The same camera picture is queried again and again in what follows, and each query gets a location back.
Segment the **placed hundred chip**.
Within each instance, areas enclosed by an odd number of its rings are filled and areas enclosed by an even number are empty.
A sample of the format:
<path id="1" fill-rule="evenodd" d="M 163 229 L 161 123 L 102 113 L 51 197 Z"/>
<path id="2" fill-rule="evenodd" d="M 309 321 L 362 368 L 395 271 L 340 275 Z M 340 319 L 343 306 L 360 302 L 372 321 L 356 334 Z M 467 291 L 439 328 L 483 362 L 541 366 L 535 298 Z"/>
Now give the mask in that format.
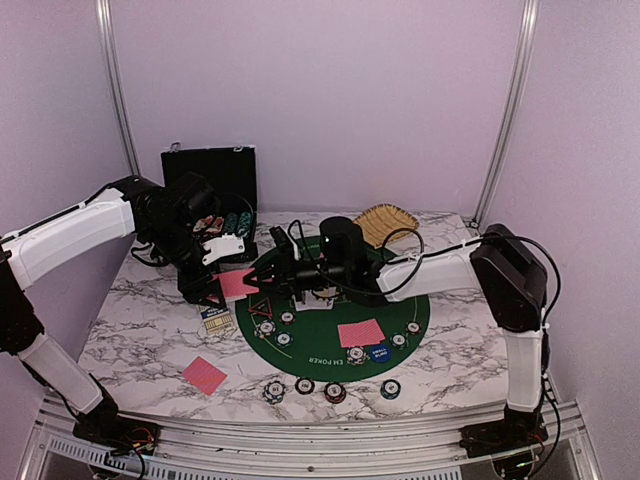
<path id="1" fill-rule="evenodd" d="M 418 335 L 422 332 L 422 327 L 418 322 L 408 322 L 406 332 L 411 335 Z"/>
<path id="2" fill-rule="evenodd" d="M 296 316 L 291 311 L 284 311 L 281 313 L 279 319 L 280 319 L 280 322 L 283 323 L 284 325 L 291 325 L 295 322 Z"/>

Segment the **triangular all-in button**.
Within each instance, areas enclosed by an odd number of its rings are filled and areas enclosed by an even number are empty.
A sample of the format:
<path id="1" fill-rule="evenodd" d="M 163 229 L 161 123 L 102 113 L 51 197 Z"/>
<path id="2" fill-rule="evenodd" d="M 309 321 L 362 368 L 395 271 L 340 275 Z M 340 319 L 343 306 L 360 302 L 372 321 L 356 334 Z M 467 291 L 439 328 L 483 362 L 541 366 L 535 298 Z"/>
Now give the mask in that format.
<path id="1" fill-rule="evenodd" d="M 258 315 L 271 319 L 273 317 L 273 310 L 270 299 L 265 297 L 258 301 L 255 305 L 250 305 L 248 313 L 251 315 Z"/>

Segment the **red-backed playing card deck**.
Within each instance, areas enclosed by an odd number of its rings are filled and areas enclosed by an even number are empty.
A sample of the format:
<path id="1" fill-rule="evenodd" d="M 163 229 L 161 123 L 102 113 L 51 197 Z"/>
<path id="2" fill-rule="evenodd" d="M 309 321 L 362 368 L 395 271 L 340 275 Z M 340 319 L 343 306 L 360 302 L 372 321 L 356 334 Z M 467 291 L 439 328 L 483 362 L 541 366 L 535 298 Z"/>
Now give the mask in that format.
<path id="1" fill-rule="evenodd" d="M 226 301 L 242 300 L 260 291 L 258 287 L 247 285 L 244 282 L 244 277 L 252 272 L 253 269 L 233 270 L 214 276 L 215 280 L 220 281 L 222 294 Z"/>

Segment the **placed ten chips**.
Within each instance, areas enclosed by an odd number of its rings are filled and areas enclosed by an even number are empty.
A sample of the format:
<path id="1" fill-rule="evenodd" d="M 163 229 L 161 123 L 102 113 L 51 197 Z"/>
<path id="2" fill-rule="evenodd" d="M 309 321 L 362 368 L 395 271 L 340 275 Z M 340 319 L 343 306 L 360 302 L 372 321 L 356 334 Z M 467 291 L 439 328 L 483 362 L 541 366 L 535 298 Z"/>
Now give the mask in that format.
<path id="1" fill-rule="evenodd" d="M 349 365 L 363 365 L 368 359 L 366 350 L 361 346 L 350 347 L 346 350 L 346 360 Z"/>
<path id="2" fill-rule="evenodd" d="M 276 332 L 276 324 L 271 320 L 264 320 L 259 322 L 254 329 L 254 335 L 260 339 L 269 338 Z"/>

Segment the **placed fifty chip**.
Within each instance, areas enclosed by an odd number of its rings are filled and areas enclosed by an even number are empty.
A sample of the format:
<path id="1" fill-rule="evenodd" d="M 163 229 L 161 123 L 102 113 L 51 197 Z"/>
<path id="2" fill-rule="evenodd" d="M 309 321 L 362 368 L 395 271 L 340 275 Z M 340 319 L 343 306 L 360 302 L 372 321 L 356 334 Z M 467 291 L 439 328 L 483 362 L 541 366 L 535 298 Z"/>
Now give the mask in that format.
<path id="1" fill-rule="evenodd" d="M 275 337 L 276 344 L 281 348 L 288 348 L 294 342 L 294 337 L 289 332 L 279 332 Z"/>
<path id="2" fill-rule="evenodd" d="M 390 343 L 394 348 L 403 350 L 408 347 L 409 340 L 406 335 L 395 333 L 390 337 Z"/>

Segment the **blue small blind button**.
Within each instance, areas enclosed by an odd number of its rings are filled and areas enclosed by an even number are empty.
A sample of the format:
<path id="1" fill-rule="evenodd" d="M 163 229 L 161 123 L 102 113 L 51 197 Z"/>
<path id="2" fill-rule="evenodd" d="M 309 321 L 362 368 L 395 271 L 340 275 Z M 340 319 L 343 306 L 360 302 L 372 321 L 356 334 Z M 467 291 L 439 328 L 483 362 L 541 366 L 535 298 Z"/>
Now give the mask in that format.
<path id="1" fill-rule="evenodd" d="M 371 346 L 368 350 L 369 358 L 379 364 L 387 363 L 392 358 L 392 351 L 387 345 Z"/>

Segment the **hundred chip front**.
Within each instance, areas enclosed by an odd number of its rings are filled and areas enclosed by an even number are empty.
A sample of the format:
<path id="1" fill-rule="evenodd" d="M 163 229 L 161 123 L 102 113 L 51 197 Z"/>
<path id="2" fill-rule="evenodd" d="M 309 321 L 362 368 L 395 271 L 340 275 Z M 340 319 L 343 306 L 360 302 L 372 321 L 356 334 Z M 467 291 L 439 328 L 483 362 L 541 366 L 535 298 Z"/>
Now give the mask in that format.
<path id="1" fill-rule="evenodd" d="M 301 395 L 309 395 L 315 390 L 315 382 L 309 378 L 298 378 L 294 388 Z"/>

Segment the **green fifty chip stack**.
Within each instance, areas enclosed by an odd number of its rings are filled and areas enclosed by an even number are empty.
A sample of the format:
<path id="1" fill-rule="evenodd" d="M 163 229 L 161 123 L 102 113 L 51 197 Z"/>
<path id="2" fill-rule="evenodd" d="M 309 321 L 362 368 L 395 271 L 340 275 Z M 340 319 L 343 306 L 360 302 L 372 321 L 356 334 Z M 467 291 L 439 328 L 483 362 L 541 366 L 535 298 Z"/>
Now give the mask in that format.
<path id="1" fill-rule="evenodd" d="M 401 384 L 394 379 L 384 380 L 380 387 L 380 394 L 387 400 L 396 399 L 401 393 Z"/>

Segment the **blue ten chip stack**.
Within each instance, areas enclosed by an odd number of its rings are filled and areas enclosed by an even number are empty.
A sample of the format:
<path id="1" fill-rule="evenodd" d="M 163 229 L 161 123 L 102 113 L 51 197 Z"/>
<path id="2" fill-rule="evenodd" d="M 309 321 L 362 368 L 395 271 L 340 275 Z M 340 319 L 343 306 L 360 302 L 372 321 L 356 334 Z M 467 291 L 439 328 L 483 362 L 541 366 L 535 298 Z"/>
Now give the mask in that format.
<path id="1" fill-rule="evenodd" d="M 282 402 L 285 394 L 286 386 L 278 380 L 269 382 L 263 389 L 263 398 L 270 405 Z"/>

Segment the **discarded burn card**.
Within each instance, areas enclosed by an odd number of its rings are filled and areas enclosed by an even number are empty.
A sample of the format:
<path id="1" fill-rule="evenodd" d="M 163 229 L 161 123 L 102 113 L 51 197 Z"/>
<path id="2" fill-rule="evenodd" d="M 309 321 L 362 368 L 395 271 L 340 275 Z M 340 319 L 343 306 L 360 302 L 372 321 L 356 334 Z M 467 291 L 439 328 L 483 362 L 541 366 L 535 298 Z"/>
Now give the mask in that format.
<path id="1" fill-rule="evenodd" d="M 198 356 L 182 372 L 182 378 L 204 395 L 211 396 L 225 382 L 227 375 Z"/>

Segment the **dealt card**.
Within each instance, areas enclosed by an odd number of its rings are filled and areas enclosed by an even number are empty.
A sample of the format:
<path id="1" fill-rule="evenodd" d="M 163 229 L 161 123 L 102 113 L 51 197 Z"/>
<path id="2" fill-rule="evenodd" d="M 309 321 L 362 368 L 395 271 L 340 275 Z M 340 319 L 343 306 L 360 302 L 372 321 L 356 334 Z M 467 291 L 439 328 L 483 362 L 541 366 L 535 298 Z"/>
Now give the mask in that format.
<path id="1" fill-rule="evenodd" d="M 369 337 L 369 327 L 365 324 L 341 324 L 338 326 L 340 344 L 343 348 L 361 346 Z"/>

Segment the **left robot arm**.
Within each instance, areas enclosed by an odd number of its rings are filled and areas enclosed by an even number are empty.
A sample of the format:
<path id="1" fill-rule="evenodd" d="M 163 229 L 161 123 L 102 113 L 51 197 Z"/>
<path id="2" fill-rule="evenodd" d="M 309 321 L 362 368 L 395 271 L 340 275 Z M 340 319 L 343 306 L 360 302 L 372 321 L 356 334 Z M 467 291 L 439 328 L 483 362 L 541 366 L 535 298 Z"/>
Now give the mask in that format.
<path id="1" fill-rule="evenodd" d="M 151 246 L 156 264 L 176 268 L 178 290 L 187 302 L 208 305 L 220 290 L 193 229 L 218 208 L 214 189 L 192 172 L 168 187 L 129 176 L 1 240 L 2 352 L 17 357 L 54 389 L 76 410 L 78 426 L 106 445 L 119 444 L 127 432 L 116 402 L 46 334 L 25 291 L 68 261 L 134 235 Z"/>

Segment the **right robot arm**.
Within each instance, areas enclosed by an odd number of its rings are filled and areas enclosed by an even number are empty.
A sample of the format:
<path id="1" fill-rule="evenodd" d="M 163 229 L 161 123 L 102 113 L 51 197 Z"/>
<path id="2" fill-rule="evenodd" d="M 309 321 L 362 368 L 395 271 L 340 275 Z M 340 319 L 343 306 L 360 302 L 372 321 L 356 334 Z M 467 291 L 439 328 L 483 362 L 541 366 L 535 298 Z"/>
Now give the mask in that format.
<path id="1" fill-rule="evenodd" d="M 508 393 L 495 438 L 515 448 L 534 431 L 543 398 L 548 345 L 544 331 L 547 272 L 529 251 L 532 242 L 504 225 L 466 243 L 413 256 L 387 256 L 362 228 L 334 216 L 319 226 L 317 253 L 306 239 L 280 227 L 276 246 L 246 274 L 247 313 L 257 336 L 284 361 L 277 368 L 312 380 L 350 382 L 365 364 L 388 370 L 426 329 L 431 294 L 478 288 L 505 335 Z"/>

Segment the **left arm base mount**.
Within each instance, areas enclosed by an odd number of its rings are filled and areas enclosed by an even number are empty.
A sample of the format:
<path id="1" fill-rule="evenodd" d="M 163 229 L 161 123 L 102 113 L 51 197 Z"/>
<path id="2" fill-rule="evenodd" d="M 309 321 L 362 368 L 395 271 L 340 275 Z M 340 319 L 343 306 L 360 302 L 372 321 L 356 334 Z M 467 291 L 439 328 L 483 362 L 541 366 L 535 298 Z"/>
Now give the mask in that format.
<path id="1" fill-rule="evenodd" d="M 157 447 L 159 434 L 158 424 L 126 417 L 117 417 L 114 422 L 102 426 L 77 422 L 73 427 L 76 438 L 110 447 L 119 454 L 124 454 L 128 448 L 151 455 Z"/>

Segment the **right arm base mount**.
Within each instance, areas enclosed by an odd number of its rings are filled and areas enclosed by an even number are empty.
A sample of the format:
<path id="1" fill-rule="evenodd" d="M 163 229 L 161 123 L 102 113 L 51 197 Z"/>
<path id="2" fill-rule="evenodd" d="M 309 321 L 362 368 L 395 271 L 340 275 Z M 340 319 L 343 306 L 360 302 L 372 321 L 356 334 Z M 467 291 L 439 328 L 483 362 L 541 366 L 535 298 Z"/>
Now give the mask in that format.
<path id="1" fill-rule="evenodd" d="M 460 429 L 459 446 L 469 458 L 493 455 L 529 447 L 549 438 L 545 427 L 529 428 L 505 420 L 465 426 Z"/>

